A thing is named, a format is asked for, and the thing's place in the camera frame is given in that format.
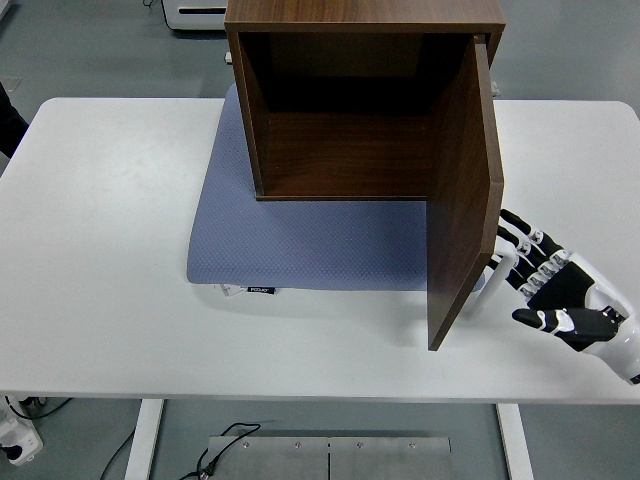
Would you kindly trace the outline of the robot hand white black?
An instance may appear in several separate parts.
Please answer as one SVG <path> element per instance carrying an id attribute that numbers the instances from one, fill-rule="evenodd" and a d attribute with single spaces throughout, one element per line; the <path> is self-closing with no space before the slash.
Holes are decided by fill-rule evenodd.
<path id="1" fill-rule="evenodd" d="M 506 282 L 525 300 L 512 312 L 524 325 L 602 360 L 622 380 L 639 383 L 639 318 L 611 282 L 579 254 L 502 209 L 497 237 L 517 254 Z"/>

